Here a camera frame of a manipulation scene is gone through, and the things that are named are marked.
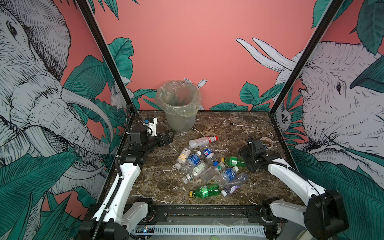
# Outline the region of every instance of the bottle label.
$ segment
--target bottle label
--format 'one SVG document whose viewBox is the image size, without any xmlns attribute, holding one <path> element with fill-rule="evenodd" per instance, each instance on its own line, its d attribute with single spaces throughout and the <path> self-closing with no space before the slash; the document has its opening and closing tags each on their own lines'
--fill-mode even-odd
<svg viewBox="0 0 384 240">
<path fill-rule="evenodd" d="M 231 194 L 234 193 L 238 188 L 239 188 L 239 186 L 233 186 L 231 188 Z"/>
<path fill-rule="evenodd" d="M 205 157 L 207 157 L 211 153 L 213 153 L 213 151 L 212 151 L 212 149 L 210 147 L 204 150 Z"/>
<path fill-rule="evenodd" d="M 195 165 L 197 165 L 197 163 L 200 161 L 199 156 L 196 154 L 192 154 L 188 159 L 191 160 Z"/>
<path fill-rule="evenodd" d="M 228 175 L 228 177 L 229 177 L 229 181 L 231 181 L 232 179 L 234 179 L 235 176 L 236 176 L 236 173 L 235 173 L 235 171 L 233 171 L 232 168 L 228 168 L 228 169 L 225 170 L 224 172 Z"/>
<path fill-rule="evenodd" d="M 185 162 L 191 151 L 188 148 L 184 148 L 177 159 Z"/>
<path fill-rule="evenodd" d="M 201 186 L 201 196 L 204 198 L 204 197 L 208 197 L 208 189 L 207 189 L 207 185 L 204 185 L 204 186 Z"/>
<path fill-rule="evenodd" d="M 204 171 L 204 168 L 205 168 L 206 164 L 205 163 L 200 163 L 198 166 L 196 166 L 194 169 L 193 169 L 193 175 L 196 177 L 197 175 L 199 175 L 202 171 Z"/>
</svg>

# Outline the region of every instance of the green bottle label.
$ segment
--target green bottle label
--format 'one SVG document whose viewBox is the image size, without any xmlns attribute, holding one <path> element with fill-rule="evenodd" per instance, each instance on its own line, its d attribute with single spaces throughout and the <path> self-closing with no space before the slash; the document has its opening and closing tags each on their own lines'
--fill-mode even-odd
<svg viewBox="0 0 384 240">
<path fill-rule="evenodd" d="M 207 185 L 201 186 L 201 196 L 203 198 L 208 197 Z"/>
<path fill-rule="evenodd" d="M 236 166 L 237 164 L 237 157 L 231 157 L 231 166 Z"/>
</svg>

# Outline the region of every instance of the elephant ear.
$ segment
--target elephant ear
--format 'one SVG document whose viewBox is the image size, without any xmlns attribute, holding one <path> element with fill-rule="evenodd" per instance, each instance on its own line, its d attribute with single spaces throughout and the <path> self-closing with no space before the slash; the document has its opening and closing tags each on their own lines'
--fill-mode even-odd
<svg viewBox="0 0 384 240">
<path fill-rule="evenodd" d="M 55 3 L 52 0 L 0 0 L 0 5 L 21 23 L 47 70 L 61 79 L 67 66 L 71 36 Z"/>
<path fill-rule="evenodd" d="M 350 85 L 350 89 L 360 86 L 384 93 L 384 55 L 365 69 Z"/>
</svg>

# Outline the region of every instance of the blue bottle label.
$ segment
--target blue bottle label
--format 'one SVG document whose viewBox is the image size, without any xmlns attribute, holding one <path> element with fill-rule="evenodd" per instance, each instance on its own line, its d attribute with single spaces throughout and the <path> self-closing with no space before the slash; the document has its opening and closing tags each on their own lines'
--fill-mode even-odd
<svg viewBox="0 0 384 240">
<path fill-rule="evenodd" d="M 204 150 L 204 156 L 207 157 L 209 154 L 213 153 L 211 148 L 207 148 Z"/>
<path fill-rule="evenodd" d="M 200 161 L 199 156 L 196 154 L 192 154 L 188 159 L 191 160 L 195 165 Z"/>
<path fill-rule="evenodd" d="M 229 181 L 231 181 L 232 179 L 234 179 L 235 176 L 236 176 L 236 173 L 235 173 L 235 171 L 233 171 L 232 168 L 228 168 L 228 169 L 225 170 L 224 172 L 228 175 L 228 177 L 229 177 Z"/>
</svg>

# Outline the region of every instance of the bottle cap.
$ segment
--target bottle cap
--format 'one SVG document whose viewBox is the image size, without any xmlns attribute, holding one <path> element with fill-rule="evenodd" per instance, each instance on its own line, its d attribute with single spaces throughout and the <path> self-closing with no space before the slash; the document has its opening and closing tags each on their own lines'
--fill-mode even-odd
<svg viewBox="0 0 384 240">
<path fill-rule="evenodd" d="M 175 163 L 175 167 L 177 168 L 177 169 L 180 169 L 181 168 L 181 164 L 180 163 Z"/>
<path fill-rule="evenodd" d="M 188 184 L 188 183 L 189 183 L 189 180 L 188 180 L 186 177 L 183 177 L 182 180 L 183 180 L 183 182 L 184 182 L 185 184 Z"/>
</svg>

